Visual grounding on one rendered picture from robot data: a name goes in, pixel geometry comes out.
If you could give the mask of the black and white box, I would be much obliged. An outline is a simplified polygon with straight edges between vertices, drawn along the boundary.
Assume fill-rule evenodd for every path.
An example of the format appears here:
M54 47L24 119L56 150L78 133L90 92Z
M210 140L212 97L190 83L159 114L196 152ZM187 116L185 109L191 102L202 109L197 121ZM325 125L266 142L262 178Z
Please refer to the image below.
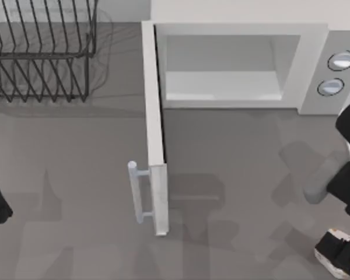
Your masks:
M350 280L350 276L346 272L332 263L343 243L349 241L349 234L338 229L328 229L314 248L317 260L337 280Z

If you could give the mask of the pale grey rounded box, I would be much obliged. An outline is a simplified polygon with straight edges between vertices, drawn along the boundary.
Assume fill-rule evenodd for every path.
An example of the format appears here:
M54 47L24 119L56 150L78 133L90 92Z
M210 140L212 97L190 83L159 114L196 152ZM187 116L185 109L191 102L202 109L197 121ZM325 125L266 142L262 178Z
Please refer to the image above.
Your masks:
M303 195L309 204L319 204L327 196L327 185L340 168L334 157L326 159L303 184Z

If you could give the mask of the round grey microwave knob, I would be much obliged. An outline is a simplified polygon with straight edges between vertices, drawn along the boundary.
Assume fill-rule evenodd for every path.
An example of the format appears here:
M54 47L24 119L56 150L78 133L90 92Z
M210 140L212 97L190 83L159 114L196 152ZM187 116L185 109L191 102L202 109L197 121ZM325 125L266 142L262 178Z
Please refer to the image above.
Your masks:
M344 71L350 68L350 51L333 54L327 61L327 66L334 72Z
M321 96L329 97L339 94L344 88L344 81L339 78L322 81L318 87L317 92Z

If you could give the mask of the pale microwave oven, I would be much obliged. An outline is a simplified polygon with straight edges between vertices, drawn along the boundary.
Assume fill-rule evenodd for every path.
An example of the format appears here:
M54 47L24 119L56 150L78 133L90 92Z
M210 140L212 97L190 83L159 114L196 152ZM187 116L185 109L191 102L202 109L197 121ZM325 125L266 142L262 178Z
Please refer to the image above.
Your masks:
M350 51L350 0L151 0L150 16L167 108L336 115L350 95L350 68L327 66Z

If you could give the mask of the pale microwave door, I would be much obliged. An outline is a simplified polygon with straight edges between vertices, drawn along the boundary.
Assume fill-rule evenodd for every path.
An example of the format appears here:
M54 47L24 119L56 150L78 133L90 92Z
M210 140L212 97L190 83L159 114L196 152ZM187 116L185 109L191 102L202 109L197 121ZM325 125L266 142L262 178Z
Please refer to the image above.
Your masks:
M149 21L142 22L141 31L152 217L155 235L166 236L169 232L169 198L167 164L162 134L162 107L160 105L155 25Z

